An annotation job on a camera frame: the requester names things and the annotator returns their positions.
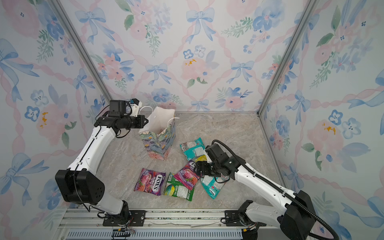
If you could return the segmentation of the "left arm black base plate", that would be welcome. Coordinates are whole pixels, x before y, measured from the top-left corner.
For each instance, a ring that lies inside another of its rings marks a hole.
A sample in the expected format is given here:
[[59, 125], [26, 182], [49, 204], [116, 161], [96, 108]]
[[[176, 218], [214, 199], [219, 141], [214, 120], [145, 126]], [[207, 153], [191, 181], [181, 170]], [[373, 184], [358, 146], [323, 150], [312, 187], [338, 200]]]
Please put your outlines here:
[[128, 211], [125, 214], [104, 217], [103, 227], [142, 227], [146, 219], [145, 210]]

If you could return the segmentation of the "floral paper gift bag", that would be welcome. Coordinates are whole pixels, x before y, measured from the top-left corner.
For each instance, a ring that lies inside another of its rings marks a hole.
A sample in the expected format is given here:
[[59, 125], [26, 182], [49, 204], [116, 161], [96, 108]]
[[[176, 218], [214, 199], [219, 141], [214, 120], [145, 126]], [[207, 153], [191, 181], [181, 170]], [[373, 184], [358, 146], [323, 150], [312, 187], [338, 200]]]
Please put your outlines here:
[[174, 109], [154, 108], [149, 122], [139, 131], [145, 150], [152, 159], [165, 161], [176, 138]]

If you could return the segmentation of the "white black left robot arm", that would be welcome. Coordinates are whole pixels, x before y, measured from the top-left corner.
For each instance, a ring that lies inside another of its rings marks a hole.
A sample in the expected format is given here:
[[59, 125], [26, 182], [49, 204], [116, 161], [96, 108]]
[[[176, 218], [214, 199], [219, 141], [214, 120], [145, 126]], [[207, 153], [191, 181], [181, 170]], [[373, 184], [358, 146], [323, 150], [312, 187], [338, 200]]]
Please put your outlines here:
[[127, 225], [132, 219], [128, 203], [111, 196], [96, 173], [107, 147], [121, 130], [142, 129], [148, 122], [143, 115], [98, 118], [90, 139], [74, 162], [55, 175], [65, 202], [93, 207], [114, 224]]

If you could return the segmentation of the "green Fox's candy bag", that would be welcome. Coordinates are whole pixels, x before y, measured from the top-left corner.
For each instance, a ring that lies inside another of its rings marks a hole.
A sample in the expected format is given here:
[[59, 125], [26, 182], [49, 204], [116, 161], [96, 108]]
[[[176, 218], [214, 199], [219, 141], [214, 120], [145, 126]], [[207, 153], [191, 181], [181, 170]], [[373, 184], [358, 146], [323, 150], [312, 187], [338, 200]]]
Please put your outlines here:
[[170, 173], [163, 193], [165, 196], [181, 198], [191, 202], [193, 199], [194, 189], [189, 190], [183, 185], [183, 183], [174, 177], [173, 173]]

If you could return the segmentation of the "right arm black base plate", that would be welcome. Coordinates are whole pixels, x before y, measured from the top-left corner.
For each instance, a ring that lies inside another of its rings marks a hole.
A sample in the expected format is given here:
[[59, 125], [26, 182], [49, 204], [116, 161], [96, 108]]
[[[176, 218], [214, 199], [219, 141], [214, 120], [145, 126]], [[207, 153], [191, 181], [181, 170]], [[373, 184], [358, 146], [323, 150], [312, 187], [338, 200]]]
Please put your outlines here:
[[221, 219], [221, 223], [227, 227], [266, 227], [264, 223], [251, 221], [245, 213], [240, 213], [238, 210], [226, 210], [224, 211], [225, 216]]

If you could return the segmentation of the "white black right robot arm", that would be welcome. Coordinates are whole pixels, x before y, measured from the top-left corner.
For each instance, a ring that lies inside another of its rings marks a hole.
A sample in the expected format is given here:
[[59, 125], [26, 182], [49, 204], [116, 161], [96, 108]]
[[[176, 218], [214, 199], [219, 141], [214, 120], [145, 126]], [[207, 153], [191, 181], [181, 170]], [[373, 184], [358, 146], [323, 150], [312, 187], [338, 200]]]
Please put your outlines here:
[[307, 212], [314, 210], [307, 194], [296, 194], [276, 184], [236, 154], [229, 157], [217, 141], [205, 149], [202, 160], [196, 160], [194, 172], [199, 177], [228, 177], [249, 187], [270, 203], [263, 206], [247, 200], [241, 205], [234, 221], [244, 225], [246, 231], [273, 226], [290, 240], [305, 240], [315, 225], [315, 218]]

